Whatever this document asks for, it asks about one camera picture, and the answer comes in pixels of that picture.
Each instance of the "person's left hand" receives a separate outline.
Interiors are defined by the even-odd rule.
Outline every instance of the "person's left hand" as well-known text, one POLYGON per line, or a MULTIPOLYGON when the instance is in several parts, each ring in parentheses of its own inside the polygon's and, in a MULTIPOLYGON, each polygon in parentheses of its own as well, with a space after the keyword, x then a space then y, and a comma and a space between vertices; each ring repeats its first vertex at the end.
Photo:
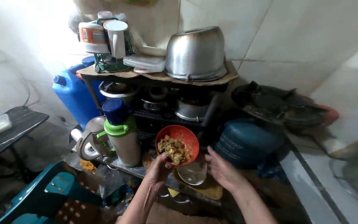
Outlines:
POLYGON ((142 183, 145 182, 148 184, 153 190, 155 190, 155 192, 158 192, 163 186, 165 186, 168 175, 172 171, 172 166, 165 163, 166 159, 166 152, 157 156, 157 158, 150 165, 150 168, 142 181, 142 183))

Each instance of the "label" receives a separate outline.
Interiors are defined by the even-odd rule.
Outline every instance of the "label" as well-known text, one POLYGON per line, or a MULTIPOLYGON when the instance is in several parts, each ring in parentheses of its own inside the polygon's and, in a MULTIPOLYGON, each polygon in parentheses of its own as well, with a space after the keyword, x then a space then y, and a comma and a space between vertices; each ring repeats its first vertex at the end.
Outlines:
POLYGON ((80 28, 80 39, 86 43, 106 43, 104 32, 93 28, 80 28))

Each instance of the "blue jerry can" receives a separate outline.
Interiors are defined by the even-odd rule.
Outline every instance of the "blue jerry can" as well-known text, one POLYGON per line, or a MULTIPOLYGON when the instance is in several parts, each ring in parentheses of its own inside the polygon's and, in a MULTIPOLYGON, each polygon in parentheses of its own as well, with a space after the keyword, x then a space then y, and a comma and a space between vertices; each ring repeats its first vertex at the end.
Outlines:
MULTIPOLYGON (((100 113, 85 83, 74 75, 77 70, 84 68, 86 68, 85 65, 76 65, 60 72, 59 75, 53 78, 54 84, 52 85, 52 89, 74 116, 82 129, 85 130, 88 121, 100 116, 100 113)), ((101 81, 92 81, 92 86, 97 93, 99 102, 106 98, 99 92, 100 83, 101 81)))

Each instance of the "kettle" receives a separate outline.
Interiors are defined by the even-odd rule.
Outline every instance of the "kettle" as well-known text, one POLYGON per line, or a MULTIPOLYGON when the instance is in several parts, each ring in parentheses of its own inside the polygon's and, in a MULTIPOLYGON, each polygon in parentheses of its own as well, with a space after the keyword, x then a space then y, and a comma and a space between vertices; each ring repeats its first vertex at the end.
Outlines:
POLYGON ((105 117, 96 117, 90 120, 77 141, 76 149, 78 156, 83 160, 96 159, 99 156, 112 156, 114 154, 108 138, 99 137, 98 134, 104 131, 103 124, 105 117))

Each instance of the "hand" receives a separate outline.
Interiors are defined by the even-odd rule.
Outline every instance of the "hand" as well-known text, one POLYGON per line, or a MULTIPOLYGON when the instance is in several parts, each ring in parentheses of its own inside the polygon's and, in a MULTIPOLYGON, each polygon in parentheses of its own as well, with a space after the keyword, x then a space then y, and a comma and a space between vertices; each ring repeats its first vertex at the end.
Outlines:
POLYGON ((249 186, 250 183, 236 168, 217 154, 211 146, 207 147, 209 155, 205 155, 205 160, 209 163, 208 173, 210 173, 220 185, 233 194, 242 186, 249 186))
POLYGON ((157 158, 150 165, 143 182, 148 184, 155 192, 158 192, 167 181, 168 175, 172 172, 172 166, 165 163, 167 153, 157 156, 157 158))

